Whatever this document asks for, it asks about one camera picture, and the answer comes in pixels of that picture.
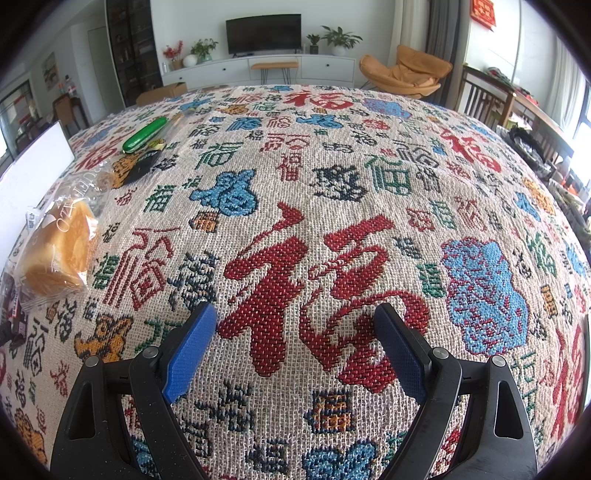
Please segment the patterned woven tablecloth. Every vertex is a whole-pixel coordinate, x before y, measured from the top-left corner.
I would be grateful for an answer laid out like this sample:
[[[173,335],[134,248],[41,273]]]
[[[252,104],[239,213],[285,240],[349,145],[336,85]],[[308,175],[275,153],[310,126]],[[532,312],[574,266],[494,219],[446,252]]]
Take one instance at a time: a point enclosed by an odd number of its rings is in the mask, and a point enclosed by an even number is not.
[[[125,185],[126,139],[179,116]],[[478,120],[322,86],[197,92],[107,117],[70,141],[119,181],[85,288],[32,312],[1,351],[1,408],[42,462],[83,361],[132,358],[193,307],[218,324],[181,429],[216,479],[375,479],[417,411],[374,335],[393,305],[459,359],[504,357],[540,463],[585,382],[590,268],[529,166]]]

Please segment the packaged bread bun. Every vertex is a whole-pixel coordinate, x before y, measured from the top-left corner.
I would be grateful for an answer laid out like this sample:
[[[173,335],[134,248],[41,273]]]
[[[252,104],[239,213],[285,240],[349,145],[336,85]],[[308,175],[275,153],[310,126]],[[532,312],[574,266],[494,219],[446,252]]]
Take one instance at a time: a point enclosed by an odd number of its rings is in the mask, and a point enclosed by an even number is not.
[[[19,300],[25,310],[86,288],[98,235],[95,200],[88,194],[62,193],[38,209],[15,269]]]

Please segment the dark snack packet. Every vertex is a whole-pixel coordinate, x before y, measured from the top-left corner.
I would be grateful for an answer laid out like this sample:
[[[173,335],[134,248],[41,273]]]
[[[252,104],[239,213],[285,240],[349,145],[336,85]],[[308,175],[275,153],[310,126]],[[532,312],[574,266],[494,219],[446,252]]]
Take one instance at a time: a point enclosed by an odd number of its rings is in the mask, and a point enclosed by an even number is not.
[[[160,150],[147,150],[142,153],[137,162],[129,170],[127,176],[123,180],[124,185],[129,185],[147,175],[152,167],[155,165],[161,154]]]

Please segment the white cardboard box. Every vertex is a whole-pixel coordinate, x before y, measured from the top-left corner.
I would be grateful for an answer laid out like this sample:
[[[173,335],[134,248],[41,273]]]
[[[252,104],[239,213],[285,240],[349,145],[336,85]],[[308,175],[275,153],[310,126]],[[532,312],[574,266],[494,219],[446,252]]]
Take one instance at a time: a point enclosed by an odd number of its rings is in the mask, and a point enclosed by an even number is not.
[[[61,124],[45,130],[1,176],[1,267],[5,266],[29,207],[36,207],[74,160]]]

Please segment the brown cardboard box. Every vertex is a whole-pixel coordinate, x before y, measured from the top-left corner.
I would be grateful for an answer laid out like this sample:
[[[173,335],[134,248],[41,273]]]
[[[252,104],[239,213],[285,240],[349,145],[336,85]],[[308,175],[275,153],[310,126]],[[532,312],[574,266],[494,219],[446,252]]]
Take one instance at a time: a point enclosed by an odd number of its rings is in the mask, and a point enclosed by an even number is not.
[[[136,99],[137,106],[146,106],[163,99],[176,98],[187,92],[185,82],[176,82],[141,93]]]

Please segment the dark wooden dining chair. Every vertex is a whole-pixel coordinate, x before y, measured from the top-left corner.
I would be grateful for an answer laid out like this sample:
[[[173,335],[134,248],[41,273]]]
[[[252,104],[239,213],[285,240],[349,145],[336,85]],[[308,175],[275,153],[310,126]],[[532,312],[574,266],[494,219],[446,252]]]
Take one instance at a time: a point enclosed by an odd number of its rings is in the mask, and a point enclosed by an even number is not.
[[[544,159],[557,165],[574,149],[563,129],[537,104],[513,87],[467,64],[463,66],[455,109],[494,130],[521,125],[542,147]]]

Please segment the orange lounge chair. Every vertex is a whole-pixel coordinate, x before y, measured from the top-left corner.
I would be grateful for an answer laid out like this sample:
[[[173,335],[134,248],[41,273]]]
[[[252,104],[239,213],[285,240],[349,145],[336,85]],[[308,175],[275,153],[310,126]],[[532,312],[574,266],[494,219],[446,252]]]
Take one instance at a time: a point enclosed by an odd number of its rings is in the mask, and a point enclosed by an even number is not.
[[[441,88],[441,80],[453,70],[453,65],[434,55],[405,45],[397,47],[397,62],[388,67],[370,54],[360,59],[360,71],[378,89],[421,99]]]

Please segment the red flower vase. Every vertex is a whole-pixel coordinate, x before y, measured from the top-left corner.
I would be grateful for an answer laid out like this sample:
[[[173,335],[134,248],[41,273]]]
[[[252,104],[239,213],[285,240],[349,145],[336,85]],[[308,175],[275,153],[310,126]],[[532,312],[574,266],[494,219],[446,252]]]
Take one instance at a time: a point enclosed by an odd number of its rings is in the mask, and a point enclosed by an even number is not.
[[[169,70],[174,71],[182,66],[181,54],[183,50],[183,41],[179,40],[174,45],[167,45],[163,51],[163,57],[168,62]]]

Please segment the small wooden bench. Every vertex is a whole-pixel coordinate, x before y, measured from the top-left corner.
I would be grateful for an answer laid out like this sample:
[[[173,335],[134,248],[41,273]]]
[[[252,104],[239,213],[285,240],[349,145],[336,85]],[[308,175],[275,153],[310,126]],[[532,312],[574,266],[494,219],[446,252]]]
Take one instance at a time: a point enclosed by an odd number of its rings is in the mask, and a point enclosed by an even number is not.
[[[280,62],[259,62],[252,64],[250,69],[259,72],[260,83],[266,85],[269,80],[270,71],[278,70],[283,76],[283,83],[291,83],[291,71],[297,70],[300,64],[297,61],[280,61]]]

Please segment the dark glass cabinet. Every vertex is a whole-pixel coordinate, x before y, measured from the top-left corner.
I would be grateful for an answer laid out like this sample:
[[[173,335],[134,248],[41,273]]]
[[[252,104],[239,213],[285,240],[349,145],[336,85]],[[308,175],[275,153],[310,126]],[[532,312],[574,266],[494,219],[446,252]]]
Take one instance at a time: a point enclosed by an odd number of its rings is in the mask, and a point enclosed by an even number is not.
[[[162,86],[147,0],[105,0],[106,30],[119,91],[125,107]]]

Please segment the white tv cabinet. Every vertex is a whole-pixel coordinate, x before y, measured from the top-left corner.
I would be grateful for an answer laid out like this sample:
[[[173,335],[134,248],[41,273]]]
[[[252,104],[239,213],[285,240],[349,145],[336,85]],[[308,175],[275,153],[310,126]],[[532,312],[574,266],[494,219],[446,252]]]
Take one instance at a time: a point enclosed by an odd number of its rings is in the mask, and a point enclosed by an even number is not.
[[[358,61],[320,55],[259,55],[211,60],[162,75],[164,85],[184,83],[188,91],[214,86],[328,85],[352,88]]]

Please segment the green plant by flowers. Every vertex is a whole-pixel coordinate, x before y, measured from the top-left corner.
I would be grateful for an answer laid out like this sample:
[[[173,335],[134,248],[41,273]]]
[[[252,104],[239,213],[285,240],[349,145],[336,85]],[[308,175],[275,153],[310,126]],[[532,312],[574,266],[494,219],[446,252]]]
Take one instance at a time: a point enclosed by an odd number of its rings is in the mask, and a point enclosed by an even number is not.
[[[197,57],[197,63],[211,61],[212,52],[216,49],[218,42],[212,38],[199,39],[190,49],[190,54]]]

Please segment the black flat television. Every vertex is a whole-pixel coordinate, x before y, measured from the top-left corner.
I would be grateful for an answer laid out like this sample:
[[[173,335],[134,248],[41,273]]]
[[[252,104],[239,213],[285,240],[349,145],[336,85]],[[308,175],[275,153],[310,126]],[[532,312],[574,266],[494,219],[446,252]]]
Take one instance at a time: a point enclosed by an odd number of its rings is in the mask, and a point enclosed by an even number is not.
[[[225,22],[230,55],[301,49],[301,14],[274,14]]]

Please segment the potted green plant right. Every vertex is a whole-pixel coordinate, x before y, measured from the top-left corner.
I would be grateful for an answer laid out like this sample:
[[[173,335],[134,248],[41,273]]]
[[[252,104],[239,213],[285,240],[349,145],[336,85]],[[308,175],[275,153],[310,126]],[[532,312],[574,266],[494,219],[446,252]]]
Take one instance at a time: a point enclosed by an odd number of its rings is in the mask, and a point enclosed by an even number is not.
[[[331,47],[332,54],[335,56],[345,56],[349,50],[363,41],[362,36],[346,32],[342,27],[332,29],[330,26],[322,25],[322,29],[324,30],[322,39]]]

